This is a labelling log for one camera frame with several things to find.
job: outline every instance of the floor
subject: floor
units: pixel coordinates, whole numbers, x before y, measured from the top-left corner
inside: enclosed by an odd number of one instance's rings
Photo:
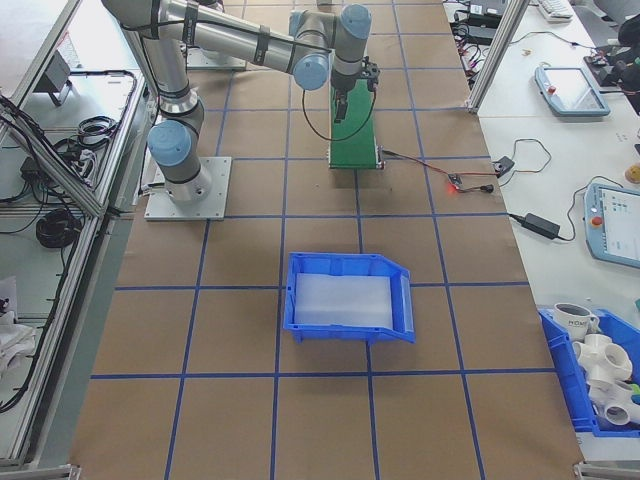
[[[378,143],[491,171],[441,3],[370,3]],[[226,5],[281,31],[292,7]],[[71,461],[88,480],[573,478],[580,452],[500,194],[451,193],[408,160],[329,171],[291,83],[192,74],[200,153],[234,157],[227,218],[149,223],[138,205]],[[326,91],[308,100],[328,129]],[[293,251],[407,267],[415,345],[295,344],[280,328]]]

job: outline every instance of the white table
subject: white table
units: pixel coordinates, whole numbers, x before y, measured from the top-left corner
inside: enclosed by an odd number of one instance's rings
[[[529,8],[514,37],[532,31],[553,31],[583,45],[592,45],[577,16],[570,23],[549,24],[535,8]],[[536,67],[581,66],[589,49],[573,47],[548,34],[530,36],[512,45],[505,54],[493,84],[479,110],[480,123],[492,160],[511,157],[517,138],[536,138],[553,155],[538,174],[518,173],[502,195],[510,213],[528,212],[561,225],[570,236],[566,217],[572,194],[595,175],[603,175],[628,188],[624,170],[640,161],[634,144],[640,143],[640,120],[622,94],[606,95],[611,114],[600,119],[567,120],[554,116],[533,81]],[[520,143],[516,169],[537,169],[546,160],[538,145]],[[576,240],[550,241],[514,222],[514,234],[538,305],[568,301],[588,308],[606,308],[636,326],[640,313],[640,270],[595,260],[585,243],[584,208],[578,195],[572,219]],[[588,461],[640,458],[640,439],[596,438],[578,434]]]

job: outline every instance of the white mug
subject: white mug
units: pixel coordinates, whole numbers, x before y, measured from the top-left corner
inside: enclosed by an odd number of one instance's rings
[[[572,303],[556,303],[553,320],[569,333],[572,342],[582,342],[587,333],[597,333],[600,319],[587,308]]]

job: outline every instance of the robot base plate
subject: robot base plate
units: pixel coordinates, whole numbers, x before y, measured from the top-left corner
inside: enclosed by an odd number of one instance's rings
[[[195,203],[176,203],[164,188],[149,194],[149,203],[144,214],[146,220],[222,220],[227,205],[231,157],[201,157],[202,168],[211,175],[211,191],[204,199]],[[154,182],[164,182],[160,169]]]

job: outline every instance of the grid of blue lines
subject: grid of blue lines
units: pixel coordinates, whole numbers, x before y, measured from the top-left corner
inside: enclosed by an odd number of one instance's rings
[[[400,28],[399,28],[399,22],[398,22],[398,16],[397,16],[397,10],[396,10],[396,6],[399,5],[395,2],[395,0],[391,0],[391,4],[390,4],[393,8],[393,13],[394,13],[394,20],[395,20],[395,25],[396,25],[396,32],[389,32],[389,33],[374,33],[373,35],[396,35],[398,36],[399,39],[401,39],[403,36],[405,35],[421,35],[419,33],[411,33],[411,34],[403,34],[400,32]],[[411,6],[411,5],[431,5],[433,7],[439,6],[440,8],[442,7],[442,3],[441,2],[427,2],[427,3],[402,3],[402,6]],[[247,1],[245,0],[244,5],[243,5],[243,14],[244,11],[246,9],[247,6]],[[424,33],[422,35],[448,35],[446,33]],[[461,109],[462,107],[454,107],[454,108],[429,108],[429,109],[420,109],[420,108],[416,108],[415,105],[415,100],[413,97],[413,92],[411,89],[411,78],[409,76],[409,71],[410,70],[461,70],[462,67],[458,67],[458,68],[454,68],[454,67],[424,67],[424,68],[408,68],[407,65],[407,61],[406,61],[406,56],[405,56],[405,51],[404,51],[404,46],[402,44],[402,42],[400,41],[400,50],[401,50],[401,55],[402,55],[402,63],[404,65],[403,68],[395,68],[395,69],[389,69],[389,70],[398,70],[398,71],[403,71],[405,73],[405,79],[407,82],[407,85],[409,86],[409,96],[410,96],[410,109],[409,110],[404,110],[404,111],[411,111],[413,114],[413,121],[414,121],[414,126],[417,132],[417,136],[418,136],[418,142],[419,142],[419,149],[420,149],[420,158],[423,160],[429,160],[429,159],[437,159],[437,160],[464,160],[464,159],[475,159],[475,158],[488,158],[486,155],[478,155],[478,156],[472,156],[472,155],[468,155],[468,156],[456,156],[456,157],[429,157],[429,156],[425,156],[424,152],[424,145],[422,142],[422,138],[420,135],[420,128],[419,128],[419,124],[418,124],[418,117],[417,117],[417,112],[420,111],[442,111],[442,110],[452,110],[452,109]],[[228,108],[228,104],[229,104],[229,96],[230,96],[230,92],[231,92],[231,86],[233,83],[233,79],[234,79],[234,75],[232,75],[231,77],[231,81],[230,84],[228,86],[227,89],[227,97],[225,100],[225,106],[222,109],[208,109],[208,111],[210,112],[219,112],[222,114],[222,126],[220,129],[220,133],[219,133],[219,138],[218,138],[218,147],[217,147],[217,151],[216,151],[216,155],[219,155],[220,152],[219,150],[219,146],[221,144],[221,140],[224,134],[224,125],[225,125],[225,120],[226,120],[226,115],[229,111],[253,111],[253,110],[232,110],[230,108]],[[298,109],[293,108],[291,105],[291,79],[290,81],[290,88],[289,88],[289,105],[288,105],[288,109],[286,109],[287,112],[287,125],[290,127],[291,126],[291,112],[293,111],[297,111]],[[402,109],[377,109],[378,111],[400,111]],[[368,380],[368,393],[369,393],[369,408],[370,408],[370,422],[371,422],[371,451],[372,451],[372,457],[373,457],[373,466],[374,466],[374,473],[375,473],[375,480],[380,480],[381,475],[380,475],[380,468],[379,468],[379,461],[378,461],[378,448],[377,448],[377,433],[376,433],[376,416],[375,416],[375,400],[374,400],[374,383],[373,383],[373,378],[375,377],[383,377],[383,376],[409,376],[409,375],[459,375],[461,377],[462,380],[462,386],[463,386],[463,390],[464,390],[464,395],[465,395],[465,401],[466,401],[466,406],[467,406],[467,413],[468,413],[468,417],[469,417],[469,424],[471,427],[471,434],[473,437],[473,445],[475,448],[475,454],[476,454],[476,461],[477,461],[477,465],[478,465],[478,470],[480,472],[480,478],[482,480],[484,480],[486,478],[485,475],[485,469],[484,469],[484,464],[483,464],[483,459],[482,459],[482,452],[480,449],[480,443],[478,440],[478,435],[477,435],[477,430],[476,430],[476,424],[474,421],[474,413],[473,413],[473,408],[472,408],[472,402],[471,402],[471,397],[470,397],[470,392],[469,392],[469,387],[467,384],[467,377],[469,375],[488,375],[488,374],[520,374],[520,373],[531,373],[531,374],[535,374],[535,373],[547,373],[547,372],[553,372],[554,370],[551,368],[521,368],[521,369],[466,369],[465,365],[464,365],[464,358],[463,358],[463,354],[462,354],[462,348],[461,348],[461,344],[460,344],[460,339],[459,339],[459,335],[458,335],[458,328],[457,328],[457,324],[456,324],[456,312],[455,312],[455,308],[452,302],[452,296],[451,296],[451,288],[454,287],[464,287],[464,286],[474,286],[474,287],[509,287],[509,286],[526,286],[528,285],[527,282],[459,282],[459,283],[455,283],[455,282],[449,282],[448,279],[448,275],[447,275],[447,268],[446,268],[446,264],[445,264],[445,257],[444,257],[444,252],[443,252],[443,248],[442,248],[442,242],[440,239],[440,233],[439,233],[439,228],[438,228],[438,219],[441,217],[464,217],[464,216],[504,216],[506,215],[506,212],[496,212],[496,213],[437,213],[435,211],[435,204],[434,204],[434,199],[432,197],[432,191],[431,191],[431,185],[430,185],[430,179],[429,176],[427,175],[427,169],[426,167],[422,167],[423,171],[424,171],[424,178],[425,178],[425,187],[427,189],[427,193],[428,193],[428,199],[429,199],[429,203],[430,203],[430,209],[431,211],[429,213],[426,214],[419,214],[419,215],[364,215],[361,214],[360,212],[360,199],[359,199],[359,187],[358,187],[358,174],[357,171],[354,172],[354,176],[355,176],[355,201],[356,201],[356,214],[355,215],[287,215],[287,169],[288,169],[288,162],[289,160],[294,160],[293,157],[289,157],[289,131],[290,128],[287,129],[286,132],[286,147],[285,147],[285,157],[284,157],[284,192],[283,192],[283,203],[282,203],[282,213],[281,215],[236,215],[236,216],[227,216],[227,218],[281,218],[282,224],[281,224],[281,238],[280,238],[280,267],[279,267],[279,278],[278,278],[278,285],[272,285],[272,286],[209,286],[209,285],[202,285],[201,281],[202,281],[202,272],[203,272],[203,268],[204,268],[204,261],[205,261],[205,256],[206,256],[206,248],[207,248],[207,242],[208,242],[208,238],[209,235],[211,233],[211,229],[212,229],[212,223],[210,221],[207,221],[207,225],[205,228],[205,233],[204,233],[204,238],[203,238],[203,242],[202,242],[202,249],[200,252],[200,261],[199,261],[199,268],[198,268],[198,274],[197,274],[197,278],[196,278],[196,283],[195,285],[190,285],[190,286],[164,286],[164,285],[155,285],[155,286],[135,286],[135,287],[117,287],[117,290],[120,291],[131,291],[131,290],[193,290],[194,292],[194,297],[193,297],[193,304],[192,304],[192,308],[191,308],[191,318],[190,318],[190,322],[189,322],[189,328],[188,328],[188,333],[187,333],[187,339],[186,339],[186,346],[185,346],[185,351],[184,351],[184,358],[183,358],[183,363],[182,363],[182,370],[180,373],[173,373],[173,374],[153,374],[153,373],[148,373],[148,374],[113,374],[113,375],[109,375],[109,374],[100,374],[100,375],[93,375],[91,378],[93,380],[118,380],[118,379],[179,379],[180,380],[180,384],[179,384],[179,389],[178,389],[178,395],[177,395],[177,401],[176,401],[176,407],[175,407],[175,413],[174,413],[174,418],[173,418],[173,427],[172,427],[172,432],[171,432],[171,439],[170,439],[170,443],[169,443],[169,451],[168,451],[168,455],[167,455],[167,463],[166,463],[166,468],[165,468],[165,480],[168,480],[171,476],[171,467],[172,467],[172,462],[173,462],[173,453],[174,453],[174,448],[175,448],[175,443],[176,443],[176,434],[177,434],[177,430],[178,430],[178,425],[179,425],[179,421],[180,421],[180,413],[181,413],[181,405],[182,405],[182,398],[183,398],[183,392],[184,392],[184,387],[185,387],[185,381],[187,379],[192,379],[192,378],[273,378],[274,381],[274,391],[273,391],[273,414],[272,414],[272,434],[271,434],[271,465],[270,465],[270,479],[271,480],[275,480],[275,469],[276,469],[276,444],[277,444],[277,422],[278,422],[278,387],[279,387],[279,379],[280,378],[291,378],[291,377],[297,377],[297,378],[302,378],[302,377],[366,377]],[[234,161],[242,161],[242,160],[276,160],[274,158],[234,158]],[[296,159],[296,160],[321,160],[319,158],[304,158],[304,159]],[[359,251],[360,253],[364,253],[364,242],[363,242],[363,233],[362,233],[362,219],[364,218],[377,218],[377,217],[391,217],[391,218],[413,218],[413,217],[422,217],[422,218],[431,218],[433,221],[433,226],[435,228],[435,235],[436,235],[436,240],[437,240],[437,245],[438,245],[438,254],[439,254],[439,261],[441,264],[441,268],[442,268],[442,273],[443,273],[443,282],[434,282],[434,283],[414,283],[412,284],[413,288],[430,288],[430,287],[441,287],[444,288],[445,292],[446,292],[446,298],[447,298],[447,302],[448,302],[448,308],[449,308],[449,314],[450,314],[450,318],[451,318],[451,325],[453,328],[453,333],[454,333],[454,339],[455,339],[455,346],[456,346],[456,352],[457,352],[457,357],[458,357],[458,363],[459,363],[459,369],[455,369],[455,370],[426,370],[426,371],[384,371],[384,372],[379,372],[379,371],[374,371],[372,369],[371,366],[371,350],[369,345],[365,345],[365,349],[366,349],[366,365],[367,365],[367,369],[366,371],[354,371],[354,372],[327,372],[327,373],[281,373],[280,372],[280,335],[281,335],[281,329],[280,328],[276,328],[276,338],[275,338],[275,365],[274,365],[274,370],[271,372],[245,372],[245,373],[224,373],[224,372],[219,372],[219,373],[189,373],[187,372],[187,367],[188,367],[188,362],[189,362],[189,353],[190,353],[190,346],[191,346],[191,341],[192,341],[192,334],[193,334],[193,329],[194,329],[194,322],[195,322],[195,315],[196,315],[196,309],[197,309],[197,305],[198,305],[198,298],[199,298],[199,294],[200,291],[203,290],[277,290],[280,291],[283,289],[283,284],[285,283],[285,278],[284,278],[284,265],[285,265],[285,259],[284,259],[284,245],[285,245],[285,235],[286,235],[286,221],[285,219],[290,219],[290,218],[354,218],[357,221],[357,231],[358,231],[358,242],[359,242]],[[278,296],[278,322],[279,319],[282,317],[282,295]]]

